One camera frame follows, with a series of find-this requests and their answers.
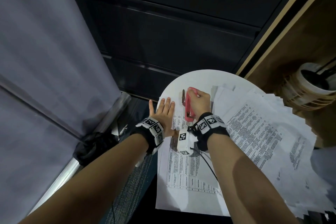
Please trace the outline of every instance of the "wristband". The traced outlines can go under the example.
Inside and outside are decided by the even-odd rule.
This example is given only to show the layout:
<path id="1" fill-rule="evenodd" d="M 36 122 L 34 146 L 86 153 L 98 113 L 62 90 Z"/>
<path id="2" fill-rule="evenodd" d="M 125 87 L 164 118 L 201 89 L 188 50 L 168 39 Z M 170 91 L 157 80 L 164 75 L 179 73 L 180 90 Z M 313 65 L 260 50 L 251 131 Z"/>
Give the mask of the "wristband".
<path id="1" fill-rule="evenodd" d="M 142 135 L 146 139 L 148 143 L 147 153 L 149 154 L 157 152 L 159 145 L 165 138 L 162 125 L 151 117 L 145 118 L 136 124 L 131 135 L 135 133 Z"/>
<path id="2" fill-rule="evenodd" d="M 198 119 L 198 122 L 192 127 L 189 127 L 188 131 L 197 136 L 197 146 L 201 151 L 208 150 L 208 139 L 213 133 L 230 137 L 222 119 L 217 115 L 213 115 L 211 112 L 203 113 Z"/>

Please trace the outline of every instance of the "right arm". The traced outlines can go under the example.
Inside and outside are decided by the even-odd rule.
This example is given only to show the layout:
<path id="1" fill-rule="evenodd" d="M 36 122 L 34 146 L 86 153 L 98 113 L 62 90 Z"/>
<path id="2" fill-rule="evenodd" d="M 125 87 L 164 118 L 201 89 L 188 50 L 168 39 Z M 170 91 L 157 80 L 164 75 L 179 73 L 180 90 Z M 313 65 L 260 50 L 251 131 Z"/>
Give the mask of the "right arm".
<path id="1" fill-rule="evenodd" d="M 209 94 L 188 94 L 197 120 L 211 112 Z M 298 223 L 271 182 L 230 137 L 214 133 L 207 145 L 234 223 Z"/>

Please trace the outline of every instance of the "human arm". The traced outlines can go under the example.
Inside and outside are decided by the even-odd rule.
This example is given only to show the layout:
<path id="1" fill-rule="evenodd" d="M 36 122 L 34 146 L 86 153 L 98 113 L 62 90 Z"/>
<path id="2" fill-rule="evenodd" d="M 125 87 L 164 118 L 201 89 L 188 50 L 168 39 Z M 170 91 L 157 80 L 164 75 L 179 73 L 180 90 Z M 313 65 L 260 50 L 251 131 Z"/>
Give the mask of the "human arm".
<path id="1" fill-rule="evenodd" d="M 188 94 L 197 119 L 211 112 L 209 94 Z M 228 136 L 214 133 L 207 145 L 234 223 L 298 223 L 267 177 Z"/>
<path id="2" fill-rule="evenodd" d="M 150 101 L 149 111 L 166 136 L 172 135 L 174 102 L 163 99 L 155 114 Z M 98 223 L 148 146 L 142 135 L 129 136 L 76 174 L 20 224 Z"/>

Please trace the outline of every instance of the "forearm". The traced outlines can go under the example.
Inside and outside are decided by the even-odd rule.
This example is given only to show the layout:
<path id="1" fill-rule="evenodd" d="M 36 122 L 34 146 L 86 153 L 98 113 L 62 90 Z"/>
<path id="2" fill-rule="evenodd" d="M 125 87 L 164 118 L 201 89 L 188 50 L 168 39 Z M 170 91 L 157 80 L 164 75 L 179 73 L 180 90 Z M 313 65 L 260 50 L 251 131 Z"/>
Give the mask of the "forearm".
<path id="1" fill-rule="evenodd" d="M 297 223 L 267 177 L 227 136 L 212 134 L 208 149 L 235 223 Z"/>
<path id="2" fill-rule="evenodd" d="M 147 149 L 143 136 L 128 137 L 70 179 L 22 223 L 98 223 Z"/>

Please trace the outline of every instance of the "black wall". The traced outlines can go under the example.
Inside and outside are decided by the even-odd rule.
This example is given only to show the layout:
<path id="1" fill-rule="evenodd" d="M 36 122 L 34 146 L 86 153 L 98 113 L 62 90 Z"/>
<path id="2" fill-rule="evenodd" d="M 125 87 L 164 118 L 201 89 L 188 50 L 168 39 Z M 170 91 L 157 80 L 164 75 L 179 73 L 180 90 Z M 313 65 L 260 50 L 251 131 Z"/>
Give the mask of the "black wall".
<path id="1" fill-rule="evenodd" d="M 76 0 L 121 90 L 154 99 L 183 73 L 234 72 L 285 1 Z"/>

